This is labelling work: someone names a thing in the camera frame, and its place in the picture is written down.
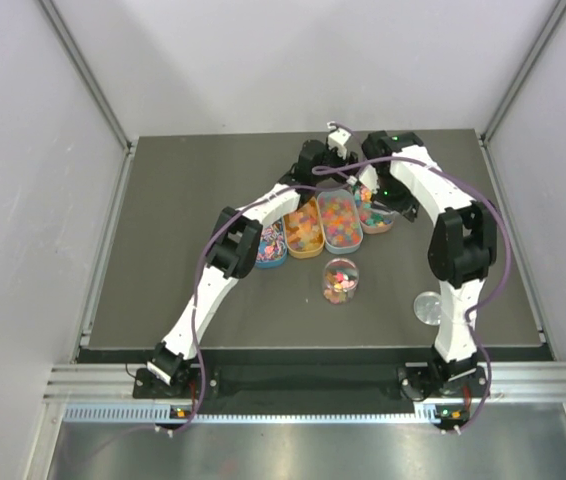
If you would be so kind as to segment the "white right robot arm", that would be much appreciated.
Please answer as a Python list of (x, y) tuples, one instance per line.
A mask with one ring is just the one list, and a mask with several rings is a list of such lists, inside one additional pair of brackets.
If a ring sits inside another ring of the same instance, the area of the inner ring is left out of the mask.
[(414, 133), (369, 134), (362, 152), (375, 164), (361, 180), (373, 187), (373, 201), (412, 221), (419, 212), (433, 224), (427, 260), (439, 281), (441, 317), (422, 380), (421, 398), (455, 394), (477, 371), (476, 305), (497, 255), (497, 224), (484, 200), (463, 191), (430, 157)]

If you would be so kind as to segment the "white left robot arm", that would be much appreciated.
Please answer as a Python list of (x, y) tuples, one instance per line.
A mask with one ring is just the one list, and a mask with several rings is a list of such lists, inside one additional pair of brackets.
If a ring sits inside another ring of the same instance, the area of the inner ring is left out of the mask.
[(166, 395), (179, 396), (189, 387), (189, 368), (199, 355), (199, 340), (227, 294), (254, 268), (263, 229), (295, 212), (318, 191), (321, 180), (315, 168), (339, 168), (357, 161), (347, 148), (350, 138), (338, 128), (325, 141), (306, 141), (298, 160), (269, 191), (246, 206), (221, 211), (197, 261), (192, 296), (147, 363)]

